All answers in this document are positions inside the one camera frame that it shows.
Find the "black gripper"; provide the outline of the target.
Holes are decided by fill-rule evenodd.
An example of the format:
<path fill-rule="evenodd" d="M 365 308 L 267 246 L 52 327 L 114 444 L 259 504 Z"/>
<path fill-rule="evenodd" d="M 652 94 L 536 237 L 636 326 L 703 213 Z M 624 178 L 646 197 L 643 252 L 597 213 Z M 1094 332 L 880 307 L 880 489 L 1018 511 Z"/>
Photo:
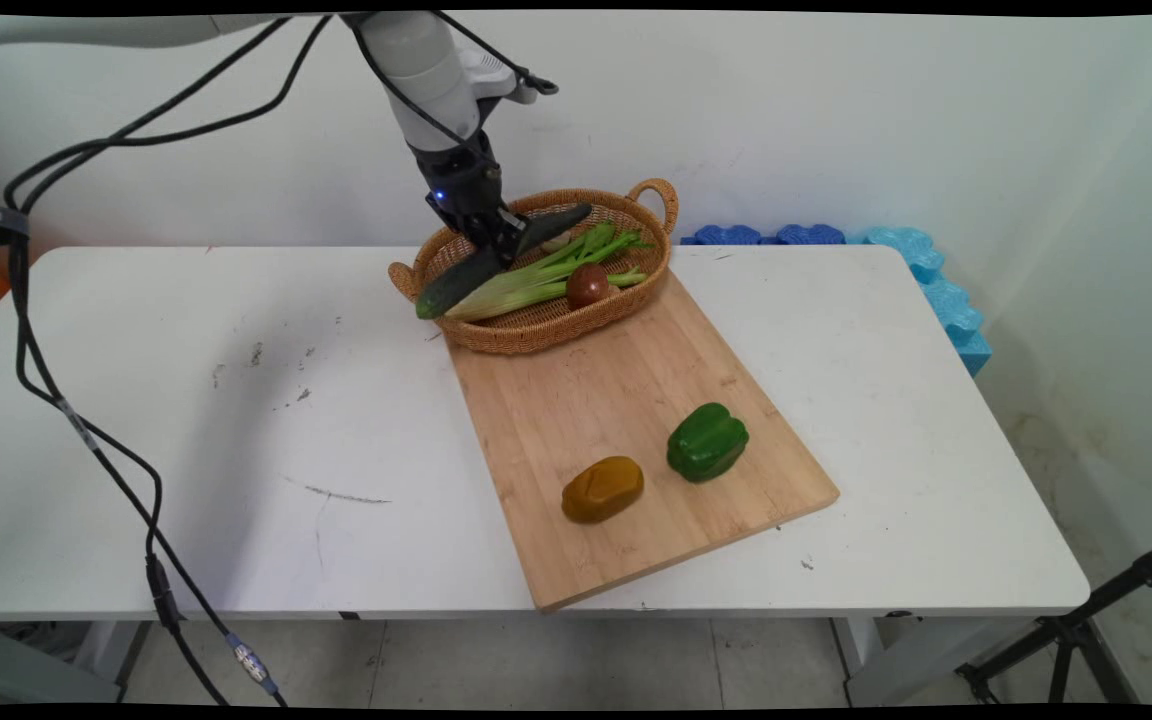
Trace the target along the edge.
<path fill-rule="evenodd" d="M 473 247 L 460 270 L 471 274 L 503 272 L 530 242 L 532 220 L 502 204 L 502 181 L 488 135 L 479 129 L 463 145 L 410 151 L 429 184 L 430 209 L 445 227 L 465 236 Z"/>

